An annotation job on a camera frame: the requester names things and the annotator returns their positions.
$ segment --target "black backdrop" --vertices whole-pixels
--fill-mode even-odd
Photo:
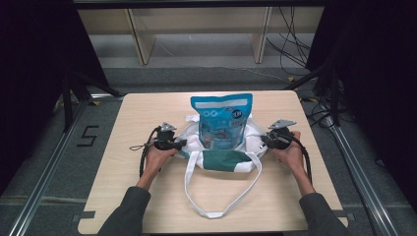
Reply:
[[[47,129],[68,71],[107,80],[75,9],[2,0],[0,23],[1,194]]]
[[[374,2],[336,70],[358,124],[417,212],[417,2]],[[355,4],[325,9],[309,69],[325,62]]]

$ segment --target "green fabric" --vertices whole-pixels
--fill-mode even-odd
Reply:
[[[180,150],[179,153],[184,156],[186,159],[190,159],[190,154],[185,152],[184,150]]]
[[[251,161],[245,152],[229,149],[203,150],[203,167],[207,170],[233,172],[236,164]]]

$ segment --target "bag handle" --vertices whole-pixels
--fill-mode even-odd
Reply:
[[[234,207],[236,207],[240,201],[242,201],[242,199],[252,190],[252,188],[254,187],[254,185],[256,184],[256,182],[258,181],[258,178],[261,175],[262,172],[262,164],[260,159],[258,158],[258,156],[256,154],[254,154],[253,152],[245,152],[249,158],[252,159],[252,161],[254,162],[255,166],[258,168],[258,175],[255,178],[254,182],[235,200],[233,201],[227,208],[225,211],[219,211],[219,212],[205,212],[204,210],[202,210],[201,208],[199,208],[191,199],[189,193],[188,193],[188,187],[190,184],[190,180],[191,180],[191,176],[193,175],[194,172],[194,168],[196,167],[196,162],[197,159],[199,157],[200,152],[199,151],[192,151],[191,155],[190,155],[190,159],[188,161],[187,164],[187,169],[185,171],[185,176],[184,176],[184,182],[185,182],[185,194],[187,195],[187,198],[190,200],[191,204],[193,205],[194,209],[201,215],[207,218],[221,218],[223,216],[225,216],[228,212],[230,212]]]

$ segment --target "metal frame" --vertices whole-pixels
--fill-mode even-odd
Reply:
[[[341,128],[339,126],[332,125],[334,123],[331,117],[327,118],[327,122],[328,125],[331,126],[330,130],[335,134],[337,141],[341,146],[346,159],[347,167],[352,173],[353,181],[357,184],[359,191],[363,195],[365,202],[373,213],[381,231],[384,235],[399,235],[390,219],[389,213],[378,197],[377,192],[375,192],[374,187],[372,187],[371,182],[366,176],[364,169],[356,158],[356,155],[350,147],[349,142],[346,140]]]
[[[55,151],[53,151],[46,167],[44,168],[42,175],[36,183],[33,191],[31,192],[27,202],[22,208],[19,216],[16,218],[12,229],[9,233],[10,236],[25,235],[30,222],[39,206],[42,196],[45,193],[49,183],[55,174],[55,170],[63,156],[64,151],[66,150],[69,140],[73,136],[74,128],[77,125],[77,122],[80,120],[81,115],[88,105],[88,101],[81,101],[79,103],[78,109],[75,112],[75,119],[69,129],[64,132],[62,135]]]
[[[60,5],[77,9],[202,8],[202,7],[315,7],[345,4],[340,0],[56,0],[36,1],[35,5]]]

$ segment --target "blue pouch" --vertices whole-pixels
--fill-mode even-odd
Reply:
[[[226,96],[192,96],[191,105],[200,114],[199,138],[208,149],[235,149],[243,141],[252,111],[250,93]]]

